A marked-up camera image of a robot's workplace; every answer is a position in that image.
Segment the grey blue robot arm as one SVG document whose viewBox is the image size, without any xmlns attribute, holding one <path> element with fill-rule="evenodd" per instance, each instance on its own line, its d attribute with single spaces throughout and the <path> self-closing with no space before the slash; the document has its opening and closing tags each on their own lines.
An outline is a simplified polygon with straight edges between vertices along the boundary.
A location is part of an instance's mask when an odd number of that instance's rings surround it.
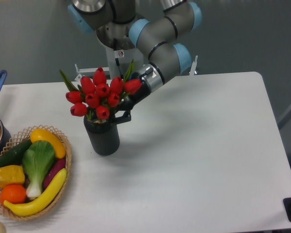
<svg viewBox="0 0 291 233">
<path fill-rule="evenodd" d="M 128 121 L 135 104 L 190 67 L 189 51 L 176 40 L 201 23 L 201 10 L 187 0 L 160 4 L 164 16 L 153 23 L 136 12 L 133 0 L 74 0 L 68 6 L 78 28 L 95 32 L 105 48 L 112 80 L 107 84 L 98 68 L 79 87 L 69 85 L 74 115 L 114 123 L 115 113 L 124 111 Z"/>
</svg>

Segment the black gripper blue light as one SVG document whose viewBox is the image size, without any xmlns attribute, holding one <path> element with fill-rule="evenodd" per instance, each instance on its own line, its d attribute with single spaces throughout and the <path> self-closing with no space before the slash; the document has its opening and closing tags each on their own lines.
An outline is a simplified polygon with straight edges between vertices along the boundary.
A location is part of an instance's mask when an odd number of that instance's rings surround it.
<svg viewBox="0 0 291 233">
<path fill-rule="evenodd" d="M 130 110 L 151 94 L 151 90 L 144 81 L 131 79 L 124 83 L 124 97 L 121 98 L 116 112 L 124 111 L 122 116 L 111 117 L 110 123 L 126 123 L 131 121 Z"/>
</svg>

